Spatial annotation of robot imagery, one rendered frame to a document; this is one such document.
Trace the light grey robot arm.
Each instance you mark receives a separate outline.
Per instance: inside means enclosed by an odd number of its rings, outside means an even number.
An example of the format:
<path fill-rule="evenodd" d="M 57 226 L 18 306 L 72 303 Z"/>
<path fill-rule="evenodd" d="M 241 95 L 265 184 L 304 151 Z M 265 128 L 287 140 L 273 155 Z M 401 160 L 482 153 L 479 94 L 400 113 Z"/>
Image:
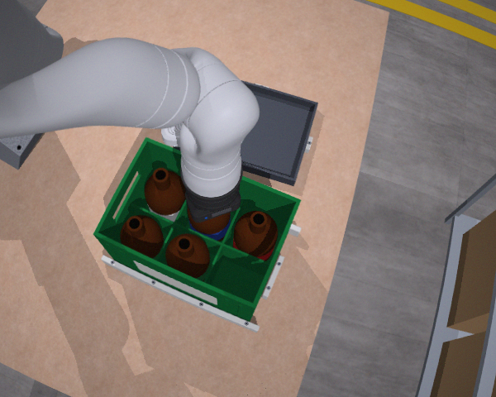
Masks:
<path fill-rule="evenodd" d="M 260 108 L 215 55 L 114 37 L 61 59 L 62 36 L 37 20 L 19 1 L 0 0 L 0 139 L 183 123 L 179 145 L 189 172 L 218 179 L 235 169 Z"/>

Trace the green plastic crate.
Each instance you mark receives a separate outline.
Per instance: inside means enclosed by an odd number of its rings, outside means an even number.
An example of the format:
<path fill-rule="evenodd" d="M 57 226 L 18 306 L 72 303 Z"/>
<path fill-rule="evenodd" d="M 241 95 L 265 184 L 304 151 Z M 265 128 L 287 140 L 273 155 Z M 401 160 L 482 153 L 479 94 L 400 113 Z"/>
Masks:
<path fill-rule="evenodd" d="M 282 249 L 301 199 L 242 176 L 239 190 L 241 205 L 231 212 L 230 227 L 224 239 L 219 242 L 191 230 L 186 199 L 174 222 L 150 211 L 145 200 L 146 181 L 158 168 L 173 171 L 181 177 L 180 167 L 180 151 L 166 146 L 136 168 L 123 185 L 113 205 L 107 230 L 107 252 L 113 260 L 153 280 L 249 322 Z M 137 171 L 138 175 L 113 219 Z M 250 211 L 267 213 L 276 222 L 278 239 L 268 262 L 233 248 L 236 222 L 243 214 Z M 160 225 L 165 242 L 156 260 L 121 244 L 120 233 L 123 224 L 128 218 L 136 215 L 149 216 Z M 184 233 L 196 235 L 207 244 L 211 267 L 204 282 L 167 265 L 165 259 L 167 246 L 173 238 Z"/>

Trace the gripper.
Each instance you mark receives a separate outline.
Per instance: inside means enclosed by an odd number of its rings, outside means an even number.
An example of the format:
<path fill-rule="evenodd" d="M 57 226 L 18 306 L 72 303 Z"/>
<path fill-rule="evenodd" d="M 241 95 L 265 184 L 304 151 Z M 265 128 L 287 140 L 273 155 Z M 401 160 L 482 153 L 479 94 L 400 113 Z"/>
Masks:
<path fill-rule="evenodd" d="M 179 132 L 182 124 L 161 129 L 162 139 L 166 145 L 179 147 Z M 180 174 L 185 187 L 188 210 L 195 222 L 204 222 L 240 207 L 239 190 L 243 175 L 241 154 L 235 169 L 218 179 L 202 179 L 193 175 L 185 167 L 182 157 Z"/>

